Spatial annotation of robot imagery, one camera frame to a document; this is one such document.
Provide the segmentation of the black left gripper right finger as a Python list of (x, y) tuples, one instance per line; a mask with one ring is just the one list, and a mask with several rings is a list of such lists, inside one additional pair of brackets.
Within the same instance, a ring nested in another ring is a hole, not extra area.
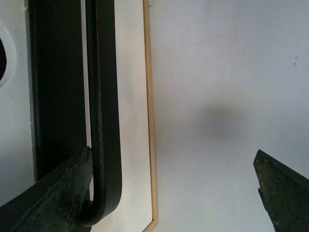
[(309, 230), (309, 180), (262, 150), (254, 169), (263, 206), (276, 232)]

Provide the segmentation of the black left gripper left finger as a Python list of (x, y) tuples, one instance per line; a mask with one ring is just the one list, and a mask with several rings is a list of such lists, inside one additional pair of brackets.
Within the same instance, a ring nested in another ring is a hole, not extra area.
[(92, 178), (86, 147), (0, 208), (2, 232), (88, 232), (78, 217)]

